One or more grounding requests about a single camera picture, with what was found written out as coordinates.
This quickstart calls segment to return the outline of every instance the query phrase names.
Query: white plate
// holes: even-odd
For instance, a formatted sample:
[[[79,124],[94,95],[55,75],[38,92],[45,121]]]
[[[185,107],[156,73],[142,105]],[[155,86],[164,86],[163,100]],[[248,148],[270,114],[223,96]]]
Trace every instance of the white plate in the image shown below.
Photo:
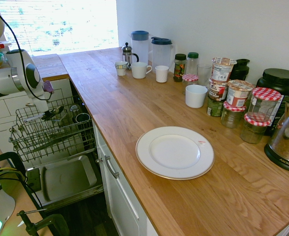
[[[208,172],[214,163],[209,141],[197,132],[176,126],[143,134],[135,147],[141,164],[169,179],[192,179]]]

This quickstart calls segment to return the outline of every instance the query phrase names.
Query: dishwasher rack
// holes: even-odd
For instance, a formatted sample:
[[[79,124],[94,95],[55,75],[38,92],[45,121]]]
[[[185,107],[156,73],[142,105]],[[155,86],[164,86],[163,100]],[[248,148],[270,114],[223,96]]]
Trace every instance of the dishwasher rack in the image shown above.
[[[73,105],[82,113],[84,104],[79,96],[48,101],[49,110],[63,106],[63,111],[51,120],[41,118],[25,122],[26,119],[40,115],[36,106],[16,110],[16,122],[11,127],[9,142],[22,161],[35,160],[49,154],[60,154],[75,158],[95,150],[95,137],[92,120],[77,123],[75,114],[70,111]]]

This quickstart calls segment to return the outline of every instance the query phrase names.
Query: dark wooden floor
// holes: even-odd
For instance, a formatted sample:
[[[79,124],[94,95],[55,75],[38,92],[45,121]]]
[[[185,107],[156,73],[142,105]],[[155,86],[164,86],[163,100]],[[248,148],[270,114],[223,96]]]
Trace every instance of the dark wooden floor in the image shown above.
[[[70,236],[118,236],[112,219],[107,214],[104,193],[91,196],[47,215],[61,214],[70,230]]]

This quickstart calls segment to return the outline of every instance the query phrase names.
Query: white cabinet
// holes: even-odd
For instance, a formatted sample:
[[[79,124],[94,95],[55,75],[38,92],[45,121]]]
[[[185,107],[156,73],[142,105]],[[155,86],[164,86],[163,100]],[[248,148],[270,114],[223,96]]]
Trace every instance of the white cabinet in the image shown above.
[[[158,236],[93,123],[107,211],[120,236]]]

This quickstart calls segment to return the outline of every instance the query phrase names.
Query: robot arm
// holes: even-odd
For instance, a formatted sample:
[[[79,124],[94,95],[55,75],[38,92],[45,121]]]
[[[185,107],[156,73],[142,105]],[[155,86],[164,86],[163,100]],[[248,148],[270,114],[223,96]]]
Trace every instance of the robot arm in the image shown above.
[[[4,22],[0,19],[0,37],[4,32]],[[48,106],[44,96],[44,83],[30,55],[22,50],[6,54],[10,68],[0,69],[0,97],[25,91],[40,112],[47,112]]]

